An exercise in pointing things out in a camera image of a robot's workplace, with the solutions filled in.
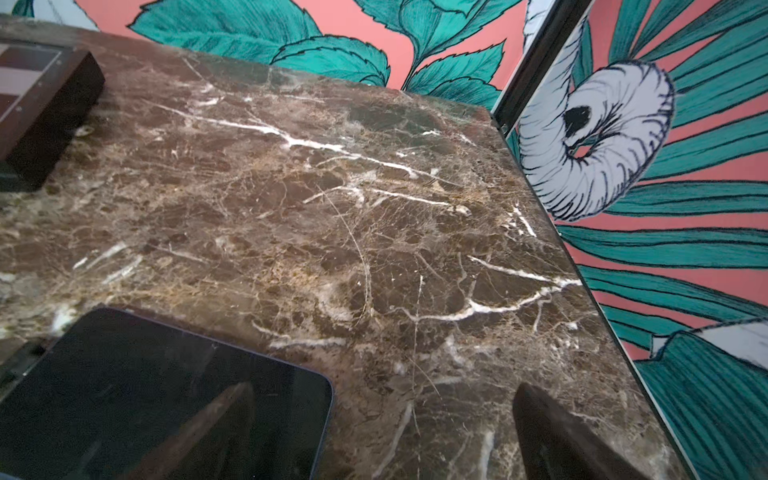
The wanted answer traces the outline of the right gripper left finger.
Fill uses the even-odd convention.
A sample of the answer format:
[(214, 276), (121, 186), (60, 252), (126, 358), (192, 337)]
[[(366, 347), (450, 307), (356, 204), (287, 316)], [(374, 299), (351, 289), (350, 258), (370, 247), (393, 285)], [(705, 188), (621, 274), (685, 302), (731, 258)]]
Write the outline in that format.
[(247, 382), (221, 392), (130, 470), (124, 479), (244, 479), (255, 418)]

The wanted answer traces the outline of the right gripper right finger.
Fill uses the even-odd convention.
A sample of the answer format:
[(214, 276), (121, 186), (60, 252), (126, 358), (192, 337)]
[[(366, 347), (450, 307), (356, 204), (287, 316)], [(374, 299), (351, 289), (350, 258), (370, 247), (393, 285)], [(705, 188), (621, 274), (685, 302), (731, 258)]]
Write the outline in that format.
[(529, 479), (646, 477), (538, 386), (521, 383), (512, 412)]

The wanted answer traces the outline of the black smartphone blue edge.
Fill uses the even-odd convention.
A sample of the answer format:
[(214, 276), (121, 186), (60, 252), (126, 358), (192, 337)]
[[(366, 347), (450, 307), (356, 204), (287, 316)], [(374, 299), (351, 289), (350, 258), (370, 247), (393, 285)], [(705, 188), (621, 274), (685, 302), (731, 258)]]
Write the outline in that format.
[(333, 404), (325, 376), (121, 310), (93, 310), (2, 399), (1, 475), (124, 479), (241, 382), (255, 400), (244, 479), (311, 478)]

